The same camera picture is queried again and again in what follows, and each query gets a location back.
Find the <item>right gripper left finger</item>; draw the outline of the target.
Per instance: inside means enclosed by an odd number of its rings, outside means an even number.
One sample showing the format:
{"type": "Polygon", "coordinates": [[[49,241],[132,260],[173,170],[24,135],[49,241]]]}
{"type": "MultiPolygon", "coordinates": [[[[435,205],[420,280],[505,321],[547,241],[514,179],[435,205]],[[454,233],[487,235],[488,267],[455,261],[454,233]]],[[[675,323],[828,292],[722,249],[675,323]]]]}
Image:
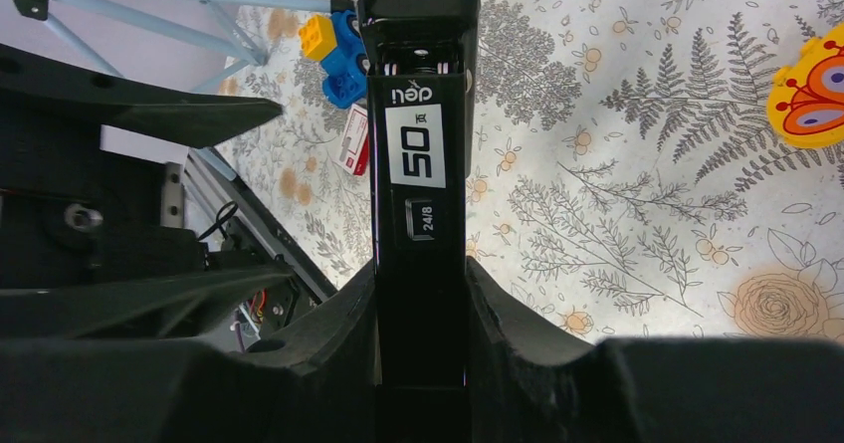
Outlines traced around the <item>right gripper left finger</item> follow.
{"type": "Polygon", "coordinates": [[[104,338],[151,312],[281,281],[274,266],[1,296],[5,442],[371,442],[372,275],[247,353],[104,338]]]}

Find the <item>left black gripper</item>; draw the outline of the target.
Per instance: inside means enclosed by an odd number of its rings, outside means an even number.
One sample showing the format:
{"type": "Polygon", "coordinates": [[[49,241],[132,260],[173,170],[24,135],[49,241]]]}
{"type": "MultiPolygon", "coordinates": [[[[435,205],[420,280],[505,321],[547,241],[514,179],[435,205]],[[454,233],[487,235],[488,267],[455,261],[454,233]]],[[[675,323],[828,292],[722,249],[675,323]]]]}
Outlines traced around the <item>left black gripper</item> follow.
{"type": "Polygon", "coordinates": [[[281,116],[268,99],[179,92],[1,47],[1,106],[106,124],[193,148],[214,146],[281,116]]]}

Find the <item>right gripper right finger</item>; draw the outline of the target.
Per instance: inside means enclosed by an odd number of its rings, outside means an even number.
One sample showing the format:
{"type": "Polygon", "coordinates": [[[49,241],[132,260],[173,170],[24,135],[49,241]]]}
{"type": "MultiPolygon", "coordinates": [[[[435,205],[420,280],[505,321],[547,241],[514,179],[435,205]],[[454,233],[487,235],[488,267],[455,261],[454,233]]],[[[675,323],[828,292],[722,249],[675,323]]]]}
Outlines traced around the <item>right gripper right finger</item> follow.
{"type": "Polygon", "coordinates": [[[475,261],[476,442],[839,442],[843,348],[826,339],[610,337],[590,344],[475,261]]]}

